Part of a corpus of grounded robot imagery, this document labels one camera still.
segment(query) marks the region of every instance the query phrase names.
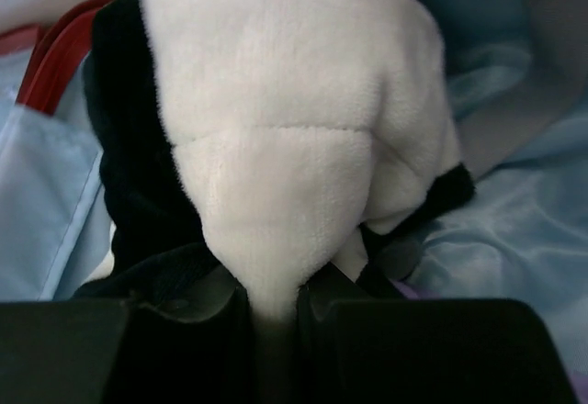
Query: white fleece cloth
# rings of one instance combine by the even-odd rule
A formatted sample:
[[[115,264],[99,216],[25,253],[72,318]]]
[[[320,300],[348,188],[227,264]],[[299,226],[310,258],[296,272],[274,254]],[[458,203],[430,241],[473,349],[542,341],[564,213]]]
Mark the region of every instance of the white fleece cloth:
[[[442,39],[416,0],[141,7],[182,185],[277,376],[299,286],[337,253],[357,273],[357,226],[390,232],[459,162]]]

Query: stuffed animal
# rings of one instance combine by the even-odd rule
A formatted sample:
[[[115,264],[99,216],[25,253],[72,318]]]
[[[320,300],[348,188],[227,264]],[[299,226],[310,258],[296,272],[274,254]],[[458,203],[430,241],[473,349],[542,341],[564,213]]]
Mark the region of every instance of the stuffed animal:
[[[355,280],[371,250],[473,194],[416,0],[117,0],[85,86],[117,227],[108,277],[157,255],[161,294],[224,265],[266,402],[287,401],[299,287],[330,261]]]

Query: open suitcase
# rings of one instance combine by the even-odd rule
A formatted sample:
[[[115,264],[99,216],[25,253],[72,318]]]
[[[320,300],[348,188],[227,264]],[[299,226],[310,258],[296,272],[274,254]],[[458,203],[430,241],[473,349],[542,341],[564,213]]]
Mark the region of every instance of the open suitcase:
[[[21,28],[1,39],[7,62],[0,70],[12,84],[0,115],[0,205],[11,219],[0,240],[0,402],[256,402],[247,295],[224,268],[157,299],[157,287],[140,280],[132,296],[68,300],[110,245],[82,77],[92,19],[112,1],[85,2],[46,32]],[[532,44],[526,0],[420,1],[444,34],[458,121],[474,120],[528,79],[538,53],[558,52]],[[492,163],[493,155],[510,153],[478,173],[472,202],[427,223],[400,248],[381,250],[380,264],[357,283],[328,264],[301,289],[296,381],[303,400],[588,400],[588,33],[566,28],[583,28],[579,1],[536,2],[566,35],[549,34],[563,42],[561,51],[573,51],[562,59],[577,61],[571,73],[571,64],[558,65],[573,84],[546,84],[559,95],[540,98],[560,113],[539,115],[540,132],[530,130],[532,140],[515,151],[498,145],[482,155]],[[541,107],[518,105],[523,121]],[[499,118],[489,131],[508,132],[505,121],[522,127]],[[41,132],[43,141],[31,141]],[[466,144],[488,150],[492,139],[500,137]],[[15,193],[30,180],[35,185]],[[31,240],[25,229],[42,237]],[[415,268],[414,250],[421,255]],[[387,266],[402,251],[406,265]]]

